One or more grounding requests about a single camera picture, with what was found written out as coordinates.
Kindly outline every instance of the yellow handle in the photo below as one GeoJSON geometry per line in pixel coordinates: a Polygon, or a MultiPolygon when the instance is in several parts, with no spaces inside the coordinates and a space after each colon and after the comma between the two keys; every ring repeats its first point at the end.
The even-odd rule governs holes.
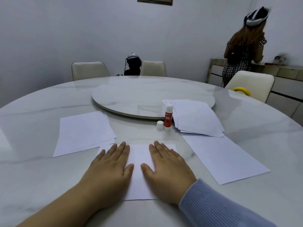
{"type": "Polygon", "coordinates": [[[244,87],[236,87],[236,88],[234,89],[234,91],[235,91],[235,92],[241,91],[241,92],[244,92],[245,95],[250,96],[250,92],[249,92],[246,88],[244,88],[244,87]]]}

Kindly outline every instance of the round table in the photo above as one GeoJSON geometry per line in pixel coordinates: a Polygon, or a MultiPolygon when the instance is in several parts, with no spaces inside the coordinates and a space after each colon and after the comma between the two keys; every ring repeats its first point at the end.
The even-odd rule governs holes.
{"type": "MultiPolygon", "coordinates": [[[[49,87],[0,109],[0,226],[15,226],[74,186],[97,153],[86,150],[53,158],[62,117],[101,110],[92,93],[112,78],[49,87]]],[[[245,95],[186,81],[214,96],[213,110],[225,135],[271,170],[219,186],[180,133],[158,132],[153,120],[108,112],[116,142],[175,144],[198,178],[278,226],[303,225],[303,128],[245,95]]],[[[176,207],[159,200],[125,201],[97,213],[88,226],[188,226],[176,207]]]]}
{"type": "Polygon", "coordinates": [[[165,119],[163,99],[190,99],[214,106],[212,94],[190,80],[151,76],[111,77],[93,91],[94,102],[108,111],[142,119],[165,119]]]}

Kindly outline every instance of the long brown hair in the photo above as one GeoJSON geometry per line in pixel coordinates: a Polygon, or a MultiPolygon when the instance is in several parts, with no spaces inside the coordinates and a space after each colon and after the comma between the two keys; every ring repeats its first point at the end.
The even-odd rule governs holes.
{"type": "Polygon", "coordinates": [[[259,42],[264,37],[263,29],[265,24],[266,20],[256,27],[243,26],[242,29],[237,31],[231,38],[228,54],[235,46],[241,45],[242,41],[244,47],[252,46],[252,53],[256,54],[259,42]]]}

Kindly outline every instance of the glue stick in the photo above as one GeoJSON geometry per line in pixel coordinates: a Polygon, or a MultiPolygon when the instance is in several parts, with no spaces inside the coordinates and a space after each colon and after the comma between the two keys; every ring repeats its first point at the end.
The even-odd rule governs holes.
{"type": "Polygon", "coordinates": [[[171,104],[168,104],[166,106],[166,112],[165,112],[165,120],[164,120],[164,130],[169,131],[170,127],[172,125],[172,110],[174,106],[171,104]]]}

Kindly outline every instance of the picture frame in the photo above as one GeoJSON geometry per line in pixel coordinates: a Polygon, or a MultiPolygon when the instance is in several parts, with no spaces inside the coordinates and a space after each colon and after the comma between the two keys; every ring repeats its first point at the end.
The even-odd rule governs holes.
{"type": "Polygon", "coordinates": [[[148,2],[163,5],[172,5],[173,0],[138,0],[138,2],[148,2]]]}

